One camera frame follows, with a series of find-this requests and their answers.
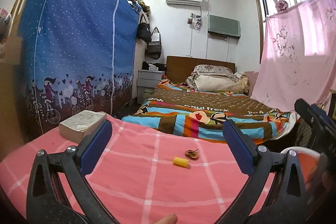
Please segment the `silver bolt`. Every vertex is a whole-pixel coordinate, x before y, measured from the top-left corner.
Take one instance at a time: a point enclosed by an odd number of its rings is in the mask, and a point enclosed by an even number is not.
[[[258,146],[258,150],[259,150],[260,152],[265,153],[265,152],[267,151],[267,147],[266,147],[266,146],[263,146],[263,145],[260,145],[260,146]]]
[[[43,156],[44,155],[44,150],[39,150],[37,152],[37,156],[40,157],[40,156]]]
[[[73,152],[75,152],[75,151],[76,151],[76,146],[74,146],[74,145],[69,146],[69,147],[67,148],[67,151],[68,151],[69,153],[73,153]]]
[[[296,156],[296,151],[295,150],[289,150],[289,154],[293,157]]]

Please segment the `pink tablecloth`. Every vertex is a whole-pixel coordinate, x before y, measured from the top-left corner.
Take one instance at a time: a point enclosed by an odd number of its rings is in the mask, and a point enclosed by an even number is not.
[[[247,176],[239,170],[228,146],[161,133],[108,116],[113,134],[92,174],[86,179],[107,209],[122,223],[148,224],[177,214],[179,224],[214,223],[235,199]],[[0,163],[0,184],[18,211],[26,216],[26,193],[36,152],[64,151],[69,145],[55,128],[9,154]],[[199,150],[190,168],[174,166],[174,157]],[[62,174],[73,208],[81,209]],[[271,176],[266,186],[270,186]],[[266,198],[265,187],[254,212]]]

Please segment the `bed sheet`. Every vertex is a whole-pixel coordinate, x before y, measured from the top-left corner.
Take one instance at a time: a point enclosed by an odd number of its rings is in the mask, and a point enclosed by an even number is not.
[[[106,208],[123,224],[148,224],[176,213],[180,224],[214,223],[247,180],[226,144],[163,134],[152,128],[108,116],[113,134],[93,173],[86,176]],[[18,211],[26,216],[26,192],[36,152],[64,151],[69,145],[55,128],[9,154],[0,163],[0,184]],[[175,156],[199,150],[190,168],[174,166]],[[253,212],[264,202],[270,175]],[[65,176],[61,176],[73,208],[81,209]]]
[[[256,144],[288,133],[295,125],[290,112],[280,112],[234,92],[198,92],[169,80],[159,83],[140,109],[122,118],[161,132],[225,142],[222,124],[231,119]]]

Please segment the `yellow object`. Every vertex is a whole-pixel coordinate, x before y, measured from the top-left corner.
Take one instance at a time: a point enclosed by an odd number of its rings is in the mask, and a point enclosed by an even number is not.
[[[189,160],[186,160],[186,159],[182,159],[182,158],[178,158],[178,157],[175,157],[173,159],[173,164],[175,164],[177,166],[187,167],[188,163],[189,163]]]

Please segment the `book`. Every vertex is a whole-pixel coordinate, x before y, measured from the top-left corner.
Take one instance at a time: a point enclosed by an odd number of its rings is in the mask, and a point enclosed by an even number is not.
[[[106,113],[83,110],[59,123],[59,133],[69,141],[80,143],[90,135],[100,121],[106,119]]]

